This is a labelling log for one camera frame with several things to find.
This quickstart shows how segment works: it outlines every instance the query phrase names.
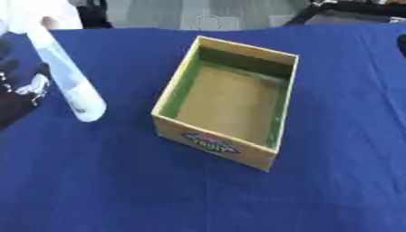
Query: cardboard box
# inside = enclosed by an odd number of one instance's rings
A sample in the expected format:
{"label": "cardboard box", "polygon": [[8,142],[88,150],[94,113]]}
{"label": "cardboard box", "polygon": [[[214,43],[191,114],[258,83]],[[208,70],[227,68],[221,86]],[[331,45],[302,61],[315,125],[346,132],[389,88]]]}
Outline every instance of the cardboard box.
{"label": "cardboard box", "polygon": [[297,63],[294,54],[199,36],[152,111],[158,134],[269,170]]}

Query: logo on box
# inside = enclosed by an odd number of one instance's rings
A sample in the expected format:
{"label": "logo on box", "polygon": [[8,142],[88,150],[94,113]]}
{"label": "logo on box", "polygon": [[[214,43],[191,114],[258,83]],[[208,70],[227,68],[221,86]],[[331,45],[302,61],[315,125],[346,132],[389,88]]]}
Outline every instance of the logo on box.
{"label": "logo on box", "polygon": [[209,134],[199,134],[196,132],[184,133],[182,136],[193,143],[202,147],[208,151],[214,151],[219,153],[239,153],[233,146],[227,144],[222,140],[217,140],[215,137]]}

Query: plastic bottle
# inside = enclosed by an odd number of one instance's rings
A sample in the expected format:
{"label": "plastic bottle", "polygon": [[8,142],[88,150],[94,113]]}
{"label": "plastic bottle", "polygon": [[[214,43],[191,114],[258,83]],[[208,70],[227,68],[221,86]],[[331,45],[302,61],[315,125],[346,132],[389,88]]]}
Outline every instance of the plastic bottle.
{"label": "plastic bottle", "polygon": [[97,121],[106,112],[106,103],[66,51],[40,24],[27,32],[35,50],[51,67],[51,74],[80,121]]}

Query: floor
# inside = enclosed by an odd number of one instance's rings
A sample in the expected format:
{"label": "floor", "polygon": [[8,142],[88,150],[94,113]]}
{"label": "floor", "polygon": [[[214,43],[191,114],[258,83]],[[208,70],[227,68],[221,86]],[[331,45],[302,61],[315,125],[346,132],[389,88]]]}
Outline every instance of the floor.
{"label": "floor", "polygon": [[[84,0],[70,0],[80,5]],[[279,26],[307,0],[108,0],[115,27],[230,31]]]}

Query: table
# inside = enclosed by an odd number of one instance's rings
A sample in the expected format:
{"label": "table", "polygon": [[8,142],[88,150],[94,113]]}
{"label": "table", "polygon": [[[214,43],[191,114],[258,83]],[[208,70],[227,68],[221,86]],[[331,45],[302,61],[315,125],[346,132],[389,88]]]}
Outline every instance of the table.
{"label": "table", "polygon": [[[0,231],[404,231],[403,24],[241,32],[55,32],[108,104],[81,123],[58,91],[1,135]],[[301,55],[269,173],[159,138],[150,110],[196,35]],[[39,62],[8,35],[28,74]]]}

